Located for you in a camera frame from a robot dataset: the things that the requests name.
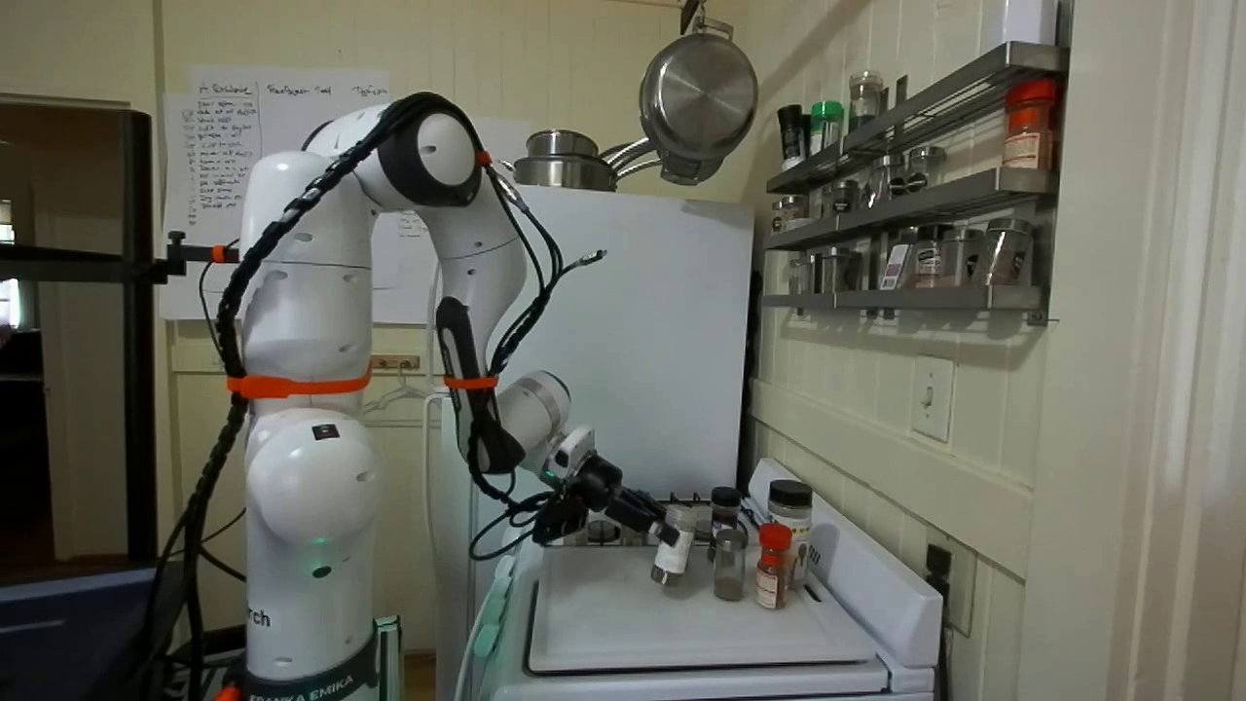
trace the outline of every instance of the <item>condiment bottle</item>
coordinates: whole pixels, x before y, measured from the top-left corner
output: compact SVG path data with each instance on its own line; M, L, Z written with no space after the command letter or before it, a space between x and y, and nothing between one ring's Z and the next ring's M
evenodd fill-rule
M887 108L887 82L877 70L849 80L849 128L863 128Z
M744 598L744 548L746 535L741 524L741 496L732 487L714 490L714 526L709 526L709 561L714 561L714 598Z
M815 100L811 106L811 157L832 150L846 133L846 106L840 100Z
M1003 169L1011 172L1055 172L1055 106L1059 82L1032 80L1009 89L1009 139L1003 139Z
M757 561L757 604L781 607L787 604L787 548L792 529L781 524L767 524L761 529L762 556Z
M811 574L811 507L815 490L803 479L772 483L772 517L792 529L787 590L803 590Z

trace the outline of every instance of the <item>hanging pot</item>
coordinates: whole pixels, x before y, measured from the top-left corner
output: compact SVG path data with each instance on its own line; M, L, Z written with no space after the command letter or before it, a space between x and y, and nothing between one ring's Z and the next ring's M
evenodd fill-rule
M700 183L746 137L757 70L718 28L674 38L640 87L640 118L671 183Z

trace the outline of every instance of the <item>white refrigerator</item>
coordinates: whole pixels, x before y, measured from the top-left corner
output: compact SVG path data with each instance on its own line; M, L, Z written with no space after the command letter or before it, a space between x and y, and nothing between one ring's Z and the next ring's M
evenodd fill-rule
M623 466L627 487L655 499L709 499L714 487L735 483L752 216L655 196L554 189L522 189L522 196L559 242L565 260L596 251L605 260L565 276L502 385L527 370L565 378L567 425L591 425L600 457ZM466 542L495 516L454 457L445 404L432 438L441 699L452 692L470 612L492 575L488 564L466 561Z

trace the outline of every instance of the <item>stainless steel pot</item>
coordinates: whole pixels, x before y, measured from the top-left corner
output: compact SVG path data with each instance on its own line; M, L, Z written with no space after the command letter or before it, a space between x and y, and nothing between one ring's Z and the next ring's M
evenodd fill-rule
M674 38L640 87L640 121L671 183L700 183L746 137L757 70L722 33Z
M596 139L571 128L541 128L528 137L528 157L514 160L518 183L614 192L614 169L596 154Z

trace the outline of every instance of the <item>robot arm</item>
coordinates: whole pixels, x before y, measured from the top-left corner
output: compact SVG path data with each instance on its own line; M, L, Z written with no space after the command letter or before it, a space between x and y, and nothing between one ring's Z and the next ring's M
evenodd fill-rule
M527 254L470 121L452 100L415 93L330 121L306 154L338 157L393 113L400 124L353 169L353 178L369 208L415 211L430 224L445 268L432 324L454 401L461 453L476 470L514 470L554 442L567 390L554 373L536 373L505 399L502 422L495 399L502 365L492 364L488 338L527 279Z
M376 479L353 412L369 364L367 230L376 211L415 211L430 224L445 268L432 330L476 483L511 503L484 475L571 448L559 438L565 382L528 373L495 394L495 373L565 268L541 279L536 308L518 315L518 330L511 327L492 355L495 324L522 292L527 251L480 137L452 100L415 93L363 108L318 128L305 154L262 160L251 174L245 254L223 296L218 348L234 378L234 408L252 412L245 604L251 687L264 699L363 687L353 666L369 653ZM252 276L239 350L234 312ZM655 529L663 555L685 555L691 535L671 529L641 496L623 490L618 466L591 443L565 466L571 479L554 490L554 507L583 503L623 526Z

